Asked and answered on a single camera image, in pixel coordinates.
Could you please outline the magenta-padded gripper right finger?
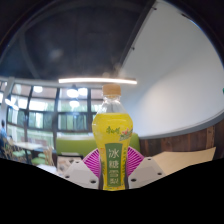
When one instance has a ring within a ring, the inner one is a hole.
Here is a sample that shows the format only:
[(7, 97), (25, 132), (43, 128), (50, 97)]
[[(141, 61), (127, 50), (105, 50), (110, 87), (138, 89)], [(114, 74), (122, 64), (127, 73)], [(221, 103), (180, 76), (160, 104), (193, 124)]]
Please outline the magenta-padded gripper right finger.
[(130, 189), (143, 187), (165, 176), (152, 157), (144, 157), (132, 147), (127, 152), (126, 174)]

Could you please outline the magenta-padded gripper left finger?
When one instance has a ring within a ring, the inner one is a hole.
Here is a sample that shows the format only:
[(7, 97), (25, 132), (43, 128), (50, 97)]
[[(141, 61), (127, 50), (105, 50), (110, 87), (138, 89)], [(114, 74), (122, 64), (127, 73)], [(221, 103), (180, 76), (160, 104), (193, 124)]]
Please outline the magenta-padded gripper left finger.
[(97, 149), (81, 161), (74, 161), (63, 174), (72, 183), (84, 188), (97, 189), (100, 181), (100, 155)]

